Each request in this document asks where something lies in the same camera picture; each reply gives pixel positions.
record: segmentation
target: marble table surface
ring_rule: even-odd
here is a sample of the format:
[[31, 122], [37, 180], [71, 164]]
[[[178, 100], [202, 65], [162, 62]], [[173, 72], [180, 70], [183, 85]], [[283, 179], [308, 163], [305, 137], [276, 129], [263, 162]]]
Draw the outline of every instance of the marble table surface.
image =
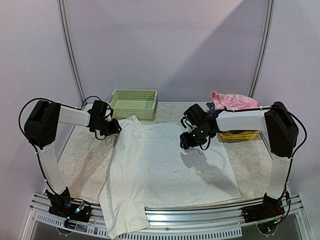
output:
[[[179, 123], [183, 112], [194, 103], [158, 102], [153, 120], [141, 123]], [[207, 109], [205, 102], [197, 103]], [[116, 142], [115, 135], [99, 141], [87, 127], [74, 128], [58, 162], [62, 178], [73, 198], [99, 203], [98, 194], [109, 176]], [[252, 140], [222, 142], [242, 197], [215, 205], [261, 198], [267, 191], [272, 166], [272, 159], [261, 137], [258, 135]]]

